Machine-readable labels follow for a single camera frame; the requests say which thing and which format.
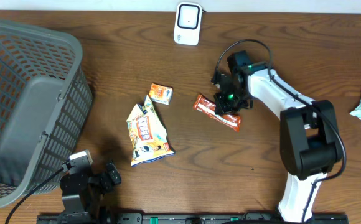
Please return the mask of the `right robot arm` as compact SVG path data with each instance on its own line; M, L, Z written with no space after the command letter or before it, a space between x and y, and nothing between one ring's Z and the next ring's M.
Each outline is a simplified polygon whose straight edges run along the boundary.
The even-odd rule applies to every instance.
M311 209L322 181L335 163L344 161L344 148L330 101L316 101L288 85L266 62L254 63L246 51L227 57L229 74L216 72L212 83L215 114L234 114L260 100L280 120L280 156L288 172L278 212L286 222L313 218Z

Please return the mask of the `orange small box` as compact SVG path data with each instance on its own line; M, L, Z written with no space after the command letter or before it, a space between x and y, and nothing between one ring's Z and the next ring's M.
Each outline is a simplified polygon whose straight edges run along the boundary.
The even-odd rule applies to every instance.
M149 97L153 102L169 105L173 94L173 89L155 83L151 84Z

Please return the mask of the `yellow snack bag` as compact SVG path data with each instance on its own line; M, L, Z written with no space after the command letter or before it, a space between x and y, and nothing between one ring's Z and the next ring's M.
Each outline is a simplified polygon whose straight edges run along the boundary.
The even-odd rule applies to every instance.
M175 151L167 140L167 131L161 123L148 95L142 105L136 104L126 120L131 140L131 166L172 156Z

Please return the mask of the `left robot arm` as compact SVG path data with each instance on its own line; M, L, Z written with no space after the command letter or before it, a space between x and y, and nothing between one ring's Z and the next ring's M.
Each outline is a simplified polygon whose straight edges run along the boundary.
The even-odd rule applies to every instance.
M72 167L60 180L64 211L57 223L82 224L114 222L111 212L100 202L104 195L114 191L121 183L121 176L114 163L109 161L105 171L94 174L91 166L77 170Z

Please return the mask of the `red candy bar wrapper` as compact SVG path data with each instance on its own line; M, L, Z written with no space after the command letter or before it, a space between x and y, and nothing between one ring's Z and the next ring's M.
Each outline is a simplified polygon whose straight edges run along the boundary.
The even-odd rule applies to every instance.
M208 117L222 123L234 131L239 132L241 117L237 115L217 115L215 114L215 103L206 99L203 95L198 95L193 105L193 109L207 115Z

